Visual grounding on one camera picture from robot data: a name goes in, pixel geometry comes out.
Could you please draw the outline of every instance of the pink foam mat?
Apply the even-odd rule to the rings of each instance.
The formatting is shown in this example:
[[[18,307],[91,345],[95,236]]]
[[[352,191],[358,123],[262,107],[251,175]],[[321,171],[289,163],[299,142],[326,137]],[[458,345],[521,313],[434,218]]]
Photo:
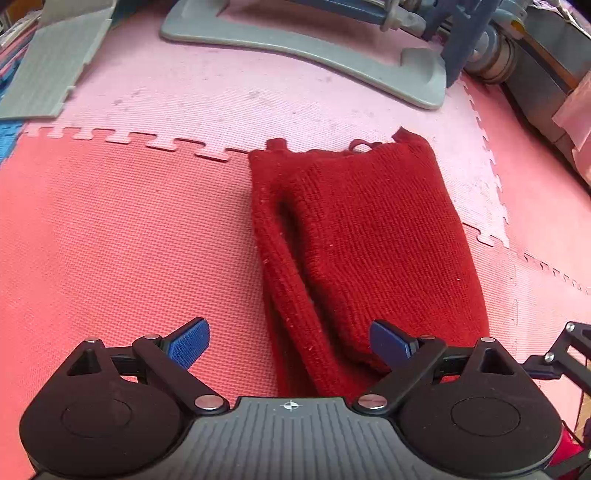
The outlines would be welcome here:
[[[273,5],[266,24],[282,18],[276,10],[283,5],[292,29],[323,32],[380,60],[396,61],[402,46],[428,46],[402,31],[383,34],[323,12],[304,28],[302,18],[316,10]],[[111,31],[59,118],[30,122],[26,131],[52,127],[49,136],[60,137],[64,127],[78,127],[76,138],[91,139],[94,128],[112,129],[107,141],[121,143],[141,132],[156,135],[149,147],[174,150],[180,138],[195,142],[197,155],[224,160],[228,148],[263,148],[267,138],[284,137],[296,151],[341,150],[352,138],[388,141],[403,126],[431,142],[462,221],[480,230],[481,241],[509,245],[493,156],[463,82],[448,89],[440,110],[427,112],[300,59],[163,41],[158,30],[166,12],[157,6]],[[234,4],[232,12],[251,18]],[[353,31],[360,33],[348,35]]]
[[[110,33],[56,128],[21,137],[0,166],[0,382],[11,386],[0,406],[6,478],[32,473],[18,419],[87,335],[122,345],[206,316],[212,344],[192,372],[229,398],[275,392],[248,166],[243,155],[223,153],[227,147],[247,150],[285,136],[297,149],[343,148],[351,138],[387,140],[398,125],[414,128],[446,158],[440,165],[464,222],[493,232],[481,236],[490,247],[465,227],[492,334],[522,361],[544,353],[567,320],[591,322],[591,202],[497,87],[464,79],[496,159],[491,169],[461,83],[446,99],[446,116],[403,109],[303,61],[162,42],[155,36],[162,13],[148,11]],[[294,79],[289,88],[281,86],[286,76]],[[209,90],[216,82],[220,88]],[[174,128],[160,130],[166,123]],[[136,127],[153,135],[129,134]],[[452,142],[456,130],[462,135]],[[500,199],[493,170],[503,180]],[[503,235],[511,249],[493,239]],[[568,380],[542,388],[574,426],[579,390]]]
[[[0,381],[13,385],[0,415],[9,478],[31,472],[18,419],[81,339],[122,345],[167,333],[194,316],[212,344],[191,370],[212,387],[272,395],[246,160],[220,164],[129,145],[21,137],[0,168]],[[544,353],[567,320],[589,312],[586,292],[533,257],[476,240],[466,226],[491,332],[520,361]],[[568,380],[543,385],[574,425],[580,394]]]

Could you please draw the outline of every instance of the gray plastic base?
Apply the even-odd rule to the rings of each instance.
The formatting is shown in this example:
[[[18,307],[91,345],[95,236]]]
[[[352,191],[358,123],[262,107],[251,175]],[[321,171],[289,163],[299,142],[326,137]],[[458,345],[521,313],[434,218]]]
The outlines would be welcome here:
[[[121,480],[459,480],[413,454],[390,422],[342,398],[242,398],[197,419],[161,462]],[[58,480],[42,473],[35,480]],[[541,471],[520,480],[550,480]]]
[[[0,119],[56,117],[109,26],[116,0],[47,0]]]
[[[435,110],[443,104],[445,65],[429,48],[405,48],[400,66],[388,66],[361,53],[306,35],[237,24],[219,18],[226,0],[180,0],[161,35],[169,40],[258,48],[312,60],[406,100]]]

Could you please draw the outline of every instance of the knit texture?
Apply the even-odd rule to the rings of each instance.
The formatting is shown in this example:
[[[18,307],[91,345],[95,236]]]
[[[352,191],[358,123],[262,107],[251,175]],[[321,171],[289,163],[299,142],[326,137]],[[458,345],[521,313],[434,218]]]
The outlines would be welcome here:
[[[367,389],[387,372],[369,346],[376,318],[451,345],[488,334],[433,150],[404,129],[393,139],[367,153],[292,153],[274,139],[249,155],[281,395],[351,399]]]

